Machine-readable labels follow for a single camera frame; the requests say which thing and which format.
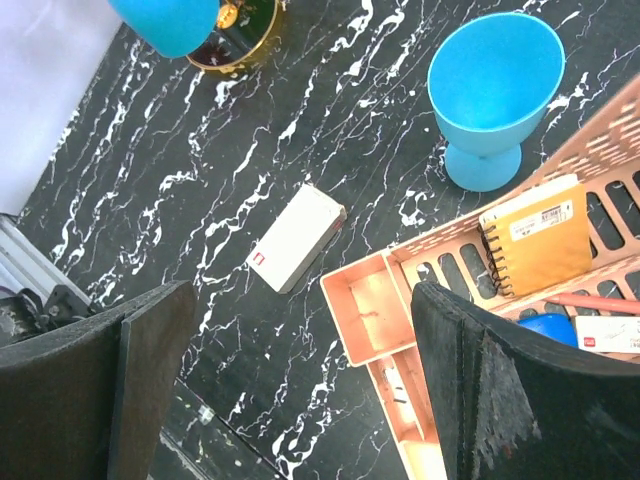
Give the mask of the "blue wine glass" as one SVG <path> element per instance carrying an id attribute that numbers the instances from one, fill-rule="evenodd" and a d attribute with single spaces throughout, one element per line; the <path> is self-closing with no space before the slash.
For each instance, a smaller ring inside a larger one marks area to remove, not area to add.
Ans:
<path id="1" fill-rule="evenodd" d="M 518 172 L 521 145 L 543 118 L 565 71 L 556 31 L 524 13 L 479 17 L 435 53 L 427 92 L 447 141 L 445 168 L 459 187 L 489 192 Z"/>
<path id="2" fill-rule="evenodd" d="M 159 54 L 186 56 L 214 30 L 218 0 L 109 0 L 120 18 Z"/>

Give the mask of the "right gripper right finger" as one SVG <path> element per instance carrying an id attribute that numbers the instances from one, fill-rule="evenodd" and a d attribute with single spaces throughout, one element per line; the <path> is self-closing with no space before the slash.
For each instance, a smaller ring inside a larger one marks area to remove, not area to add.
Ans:
<path id="1" fill-rule="evenodd" d="M 412 321 L 451 479 L 635 479 L 639 367 L 556 342 L 429 282 Z"/>

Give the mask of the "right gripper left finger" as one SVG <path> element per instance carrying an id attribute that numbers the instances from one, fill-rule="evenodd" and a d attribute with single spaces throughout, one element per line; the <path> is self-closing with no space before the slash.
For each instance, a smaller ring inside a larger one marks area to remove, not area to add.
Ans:
<path id="1" fill-rule="evenodd" d="M 147 478 L 196 303 L 172 281 L 2 347 L 2 478 Z"/>

